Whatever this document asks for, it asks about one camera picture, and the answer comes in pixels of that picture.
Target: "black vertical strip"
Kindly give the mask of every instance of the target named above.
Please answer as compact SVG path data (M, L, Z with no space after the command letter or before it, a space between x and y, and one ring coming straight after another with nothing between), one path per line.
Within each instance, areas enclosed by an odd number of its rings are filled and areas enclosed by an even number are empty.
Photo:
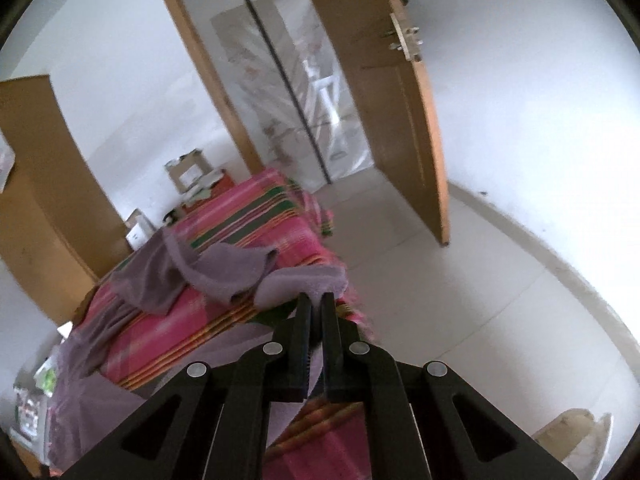
M311 127L309 127L309 123L306 122L305 113L304 113L302 107L300 106L300 102L298 101L298 98L296 97L296 93L293 90L293 86L291 86L291 82L289 81L289 78L287 77L287 73L284 70L284 66L282 65L280 57L278 56L278 53L276 52L276 49L273 46L273 43L271 43L271 39L269 38L269 36L267 34L267 31L264 28L264 23L260 19L260 16L258 16L258 12L255 10L255 7L254 7L254 4L252 3L252 1L251 0L244 0L244 2L246 3L246 6L248 7L249 12L251 13L251 16L254 19L254 22L257 25L258 30L260 31L260 35L262 36L262 39L264 40L264 43L267 44L267 48L269 49L269 53L271 54L271 57L273 57L273 61L276 64L278 72L280 73L280 77L282 78L284 86L286 86L287 92L289 93L289 97L291 97L291 100L293 101L294 108L296 109L296 112L298 113L298 116L300 117L300 121L302 122L302 125L304 126L304 129L306 131L306 136L309 138L309 142L311 142L311 146L314 149L314 153L316 155L316 159L318 160L318 164L320 165L320 168L322 169L322 174L324 175L324 179L326 180L327 184L331 184L332 183L331 182L331 177L329 176L329 172L327 171L326 164L324 163L324 159L322 158L322 153L320 153L320 148L318 147L318 144L316 143L316 138L314 137L314 134L311 131Z

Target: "silver screw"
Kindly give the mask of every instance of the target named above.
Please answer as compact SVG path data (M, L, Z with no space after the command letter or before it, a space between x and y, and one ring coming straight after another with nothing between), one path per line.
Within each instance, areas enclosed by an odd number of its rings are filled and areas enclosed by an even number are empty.
M275 341L271 341L262 347L262 351L267 355L278 355L282 352L282 345Z
M447 365L440 361L432 361L427 365L427 372L434 377L444 377L448 371Z
M349 345L349 352L356 355L364 355L369 353L369 345L363 341L356 341L355 343L351 343Z
M202 377L205 373L207 373L207 365L204 363L191 363L187 367L189 377Z

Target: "gray purple garment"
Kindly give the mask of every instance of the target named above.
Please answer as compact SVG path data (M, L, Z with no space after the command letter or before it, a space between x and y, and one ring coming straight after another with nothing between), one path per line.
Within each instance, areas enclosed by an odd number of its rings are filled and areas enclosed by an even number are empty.
M60 347L58 382L52 397L49 459L68 469L84 453L113 431L140 407L145 399L102 376L98 369L107 357L111 341L140 312L166 316L188 285L212 300L228 304L255 294L257 308L266 310L300 293L318 306L325 292L341 296L347 287L344 269L306 266L273 270L276 250L238 248L225 243L197 254L169 229L159 230L122 269L110 277L116 300L74 330ZM246 350L271 339L271 328L249 323L213 338L183 358L169 375L194 360L215 367L236 361ZM321 353L312 356L315 384L321 370ZM293 419L302 405L271 408L270 442Z

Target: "tiled floor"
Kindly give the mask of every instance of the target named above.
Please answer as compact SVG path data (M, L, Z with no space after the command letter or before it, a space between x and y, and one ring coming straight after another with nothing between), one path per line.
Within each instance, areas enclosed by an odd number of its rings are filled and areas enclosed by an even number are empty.
M335 215L328 245L396 359L446 362L529 434L569 408L611 412L610 459L622 452L640 423L640 386L539 261L455 199L441 248L375 169L316 196Z

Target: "baseboard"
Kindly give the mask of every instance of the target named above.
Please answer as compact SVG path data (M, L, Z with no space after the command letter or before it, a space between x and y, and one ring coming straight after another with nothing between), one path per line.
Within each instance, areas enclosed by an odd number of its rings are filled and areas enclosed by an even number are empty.
M609 335L631 371L640 381L640 345L620 316L600 294L551 247L523 225L509 218L480 196L449 182L449 194L469 206L482 218L500 229L551 272L577 299Z

